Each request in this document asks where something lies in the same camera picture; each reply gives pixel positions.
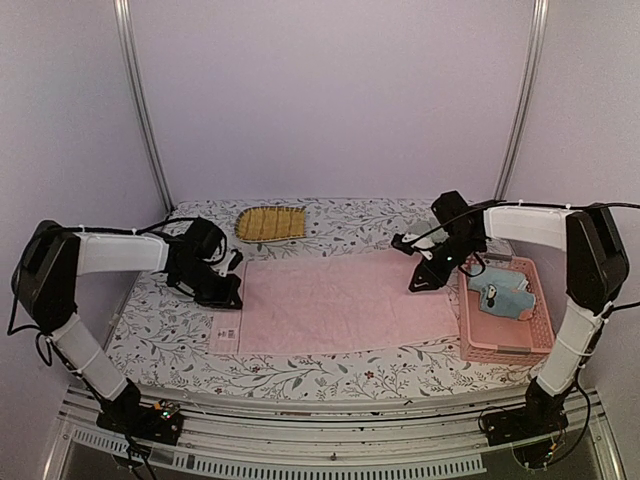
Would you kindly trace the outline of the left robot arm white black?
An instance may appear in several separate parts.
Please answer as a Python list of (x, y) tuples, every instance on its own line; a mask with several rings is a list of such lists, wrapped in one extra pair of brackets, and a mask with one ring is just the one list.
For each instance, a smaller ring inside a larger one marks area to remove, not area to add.
[(202, 217), (183, 219), (186, 229), (170, 234), (171, 220), (141, 229), (63, 226), (44, 220), (28, 240), (11, 278), (13, 310), (10, 336), (32, 330), (45, 363), (59, 358), (100, 402), (105, 413), (128, 434), (148, 426), (141, 394), (112, 362), (78, 306), (79, 283), (96, 275), (159, 273), (166, 285), (194, 303), (214, 310), (243, 306), (235, 268), (242, 255), (228, 250), (225, 233)]

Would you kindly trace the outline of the pink towel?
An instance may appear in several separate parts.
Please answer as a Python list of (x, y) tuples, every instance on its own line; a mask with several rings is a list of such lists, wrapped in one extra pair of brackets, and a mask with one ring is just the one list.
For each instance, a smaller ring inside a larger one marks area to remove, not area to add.
[(355, 353), (457, 334), (446, 290), (409, 291), (415, 265), (395, 250), (250, 261), (243, 307), (214, 314), (209, 352)]

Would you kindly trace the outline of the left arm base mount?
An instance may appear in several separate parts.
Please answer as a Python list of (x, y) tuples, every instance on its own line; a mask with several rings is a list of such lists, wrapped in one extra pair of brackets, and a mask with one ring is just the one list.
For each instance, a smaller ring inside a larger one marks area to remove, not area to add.
[(177, 445), (183, 423), (178, 403), (162, 399), (146, 406), (137, 397), (124, 396), (105, 401), (96, 420), (98, 427), (125, 437), (171, 446)]

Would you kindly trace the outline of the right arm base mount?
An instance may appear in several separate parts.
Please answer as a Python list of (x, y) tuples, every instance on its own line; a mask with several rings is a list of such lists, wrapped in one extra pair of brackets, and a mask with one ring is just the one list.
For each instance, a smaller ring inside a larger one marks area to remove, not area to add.
[(490, 446), (562, 432), (568, 424), (568, 419), (562, 411), (540, 420), (531, 417), (526, 407), (513, 409), (488, 407), (478, 417), (478, 428), (485, 435)]

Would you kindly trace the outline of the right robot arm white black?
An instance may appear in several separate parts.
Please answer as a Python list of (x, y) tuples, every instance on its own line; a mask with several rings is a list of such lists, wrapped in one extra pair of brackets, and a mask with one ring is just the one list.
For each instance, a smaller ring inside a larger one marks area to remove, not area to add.
[(565, 255), (567, 303), (551, 353), (526, 392), (517, 427), (537, 436), (552, 424), (579, 371), (594, 353), (630, 265), (609, 203), (587, 206), (487, 200), (470, 205), (456, 191), (441, 194), (431, 211), (437, 223), (397, 234), (394, 248), (418, 253), (409, 289), (438, 290), (454, 269), (487, 248), (490, 239), (545, 246)]

